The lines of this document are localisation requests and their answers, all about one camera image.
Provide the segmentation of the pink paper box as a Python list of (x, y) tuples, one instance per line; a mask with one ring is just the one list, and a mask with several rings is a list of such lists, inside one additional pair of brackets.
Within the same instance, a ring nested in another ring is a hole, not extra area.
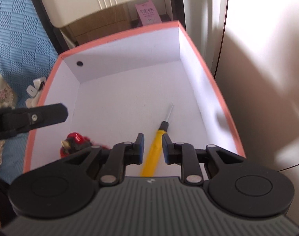
[(162, 23), (160, 15), (152, 0), (148, 0), (142, 4), (136, 4), (135, 8), (139, 22), (142, 26)]

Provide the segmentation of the pink white cardboard box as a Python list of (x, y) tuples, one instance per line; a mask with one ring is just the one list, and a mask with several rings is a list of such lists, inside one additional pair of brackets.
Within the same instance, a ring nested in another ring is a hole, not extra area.
[(38, 105), (62, 103), (62, 124), (31, 131), (24, 171), (59, 159), (71, 132), (112, 147), (145, 136), (148, 150), (169, 117), (175, 142), (215, 144), (243, 156), (226, 102), (199, 51), (177, 21), (91, 41), (58, 57)]

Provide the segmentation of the black sofa frame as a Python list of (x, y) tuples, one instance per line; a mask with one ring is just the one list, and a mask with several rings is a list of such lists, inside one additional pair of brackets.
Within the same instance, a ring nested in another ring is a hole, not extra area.
[(56, 52), (58, 54), (61, 54), (69, 49), (74, 48), (76, 46), (76, 43), (74, 43), (71, 39), (69, 39), (63, 31), (61, 31), (60, 29), (52, 25), (42, 0), (31, 0), (31, 1), (41, 21), (41, 24), (45, 32), (47, 33), (47, 36), (49, 37)]

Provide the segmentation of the beige cabinet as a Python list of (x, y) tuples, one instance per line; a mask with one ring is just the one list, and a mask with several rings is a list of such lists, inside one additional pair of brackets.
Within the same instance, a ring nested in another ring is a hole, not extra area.
[(45, 14), (70, 49), (139, 26), (140, 4), (152, 1), (162, 21), (173, 20), (171, 0), (40, 0)]

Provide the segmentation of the white charger adapter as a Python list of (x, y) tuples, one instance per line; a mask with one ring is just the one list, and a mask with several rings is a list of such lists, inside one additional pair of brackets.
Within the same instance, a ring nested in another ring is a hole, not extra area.
[(33, 85), (27, 87), (27, 94), (29, 98), (26, 100), (27, 108), (34, 108), (39, 102), (39, 98), (46, 84), (46, 77), (34, 79)]

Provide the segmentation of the yellow handled screwdriver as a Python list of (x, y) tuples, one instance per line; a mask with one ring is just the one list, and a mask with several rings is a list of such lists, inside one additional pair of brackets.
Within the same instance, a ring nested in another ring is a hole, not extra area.
[(140, 173), (141, 177), (153, 177), (155, 174), (162, 153), (162, 136), (168, 132), (169, 118), (171, 116), (173, 108), (174, 105), (171, 103), (165, 120), (161, 122), (160, 127), (156, 131), (154, 140), (150, 145), (145, 164), (143, 165)]

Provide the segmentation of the red black small toy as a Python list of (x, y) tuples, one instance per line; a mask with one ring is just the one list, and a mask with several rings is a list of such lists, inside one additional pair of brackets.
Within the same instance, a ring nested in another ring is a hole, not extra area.
[(91, 141), (89, 137), (83, 136), (80, 133), (69, 133), (66, 139), (61, 141), (60, 158), (65, 158), (69, 155), (92, 146), (100, 146), (106, 150), (110, 149), (110, 147), (106, 145)]

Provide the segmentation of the blue textured sofa cover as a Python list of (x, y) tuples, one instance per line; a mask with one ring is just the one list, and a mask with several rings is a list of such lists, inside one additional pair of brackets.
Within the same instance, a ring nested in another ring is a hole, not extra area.
[(48, 77), (58, 54), (31, 0), (0, 0), (0, 74), (24, 108), (27, 87)]

